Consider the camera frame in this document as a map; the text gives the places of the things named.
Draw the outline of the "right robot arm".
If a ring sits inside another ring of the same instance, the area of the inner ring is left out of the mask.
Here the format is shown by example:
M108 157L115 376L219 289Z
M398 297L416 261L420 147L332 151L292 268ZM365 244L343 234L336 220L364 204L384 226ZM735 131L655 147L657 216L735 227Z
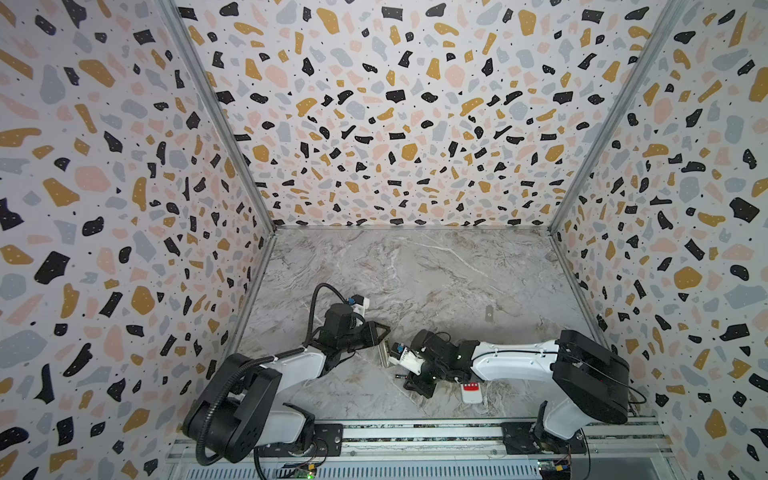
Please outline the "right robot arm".
M577 433L592 422L623 425L628 421L629 365L576 330L527 345L499 345L477 340L453 344L422 330L408 346L395 343L388 361L407 370L404 387L431 398L440 381L457 384L463 402L479 404L481 386L501 380L555 385L558 394L541 403L530 425L506 424L505 447L513 453L565 453Z

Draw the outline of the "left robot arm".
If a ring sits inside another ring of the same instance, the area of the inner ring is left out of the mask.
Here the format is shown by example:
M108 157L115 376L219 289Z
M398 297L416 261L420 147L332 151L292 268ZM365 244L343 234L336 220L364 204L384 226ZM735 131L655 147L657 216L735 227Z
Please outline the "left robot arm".
M391 328L369 321L353 298L335 303L324 323L309 324L302 346L261 358L228 356L194 401L182 433L195 442L199 465L237 463L265 447L290 456L324 452L326 436L316 432L316 416L279 401L282 392L319 379L360 350L379 346Z

